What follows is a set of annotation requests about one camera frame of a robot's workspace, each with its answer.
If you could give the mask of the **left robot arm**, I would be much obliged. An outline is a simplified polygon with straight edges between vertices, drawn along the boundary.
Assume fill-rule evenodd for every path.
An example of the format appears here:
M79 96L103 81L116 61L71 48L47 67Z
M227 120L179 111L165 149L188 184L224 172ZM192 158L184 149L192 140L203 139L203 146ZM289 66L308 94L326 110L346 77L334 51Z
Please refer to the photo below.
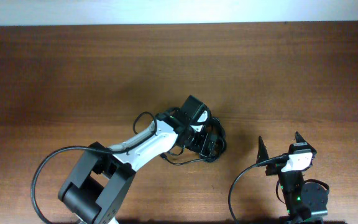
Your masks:
M58 192L58 199L83 223L116 223L116 214L137 171L172 148L188 149L214 162L226 150L226 133L209 108L190 95L182 107L152 116L134 137L109 147L89 145Z

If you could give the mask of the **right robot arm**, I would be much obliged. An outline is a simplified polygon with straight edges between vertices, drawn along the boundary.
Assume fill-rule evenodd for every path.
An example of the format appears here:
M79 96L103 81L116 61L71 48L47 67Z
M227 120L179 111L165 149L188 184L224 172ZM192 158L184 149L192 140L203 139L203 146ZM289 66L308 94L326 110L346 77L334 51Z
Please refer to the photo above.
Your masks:
M328 214L329 185L316 180L304 179L304 171L313 165L316 149L299 132L288 152L269 157L262 137L258 139L257 166L266 168L265 175L278 177L276 190L282 191L282 202L288 215L280 217L280 223L322 223Z

